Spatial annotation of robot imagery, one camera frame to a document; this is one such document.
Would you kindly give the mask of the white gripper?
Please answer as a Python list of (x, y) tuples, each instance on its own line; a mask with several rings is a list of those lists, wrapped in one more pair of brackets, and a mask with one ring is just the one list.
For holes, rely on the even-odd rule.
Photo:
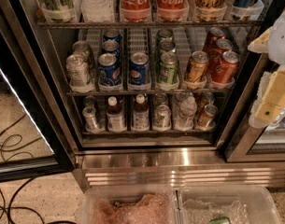
[(249, 125), (265, 128), (285, 108), (285, 10), (272, 27), (250, 42), (248, 50), (254, 53), (268, 52), (269, 59), (280, 65), (273, 73), (264, 72), (257, 98), (250, 110)]

